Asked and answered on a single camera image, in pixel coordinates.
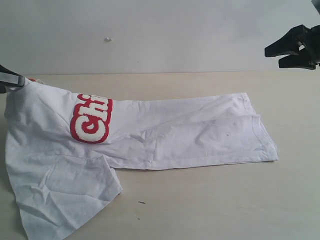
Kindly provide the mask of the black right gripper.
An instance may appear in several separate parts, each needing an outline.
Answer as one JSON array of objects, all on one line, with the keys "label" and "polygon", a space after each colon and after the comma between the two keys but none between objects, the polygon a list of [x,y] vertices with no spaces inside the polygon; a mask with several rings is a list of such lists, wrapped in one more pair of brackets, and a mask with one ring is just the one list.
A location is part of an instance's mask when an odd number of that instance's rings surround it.
[{"label": "black right gripper", "polygon": [[320,65],[320,26],[298,25],[264,49],[267,58],[287,55],[278,60],[280,69],[315,70]]}]

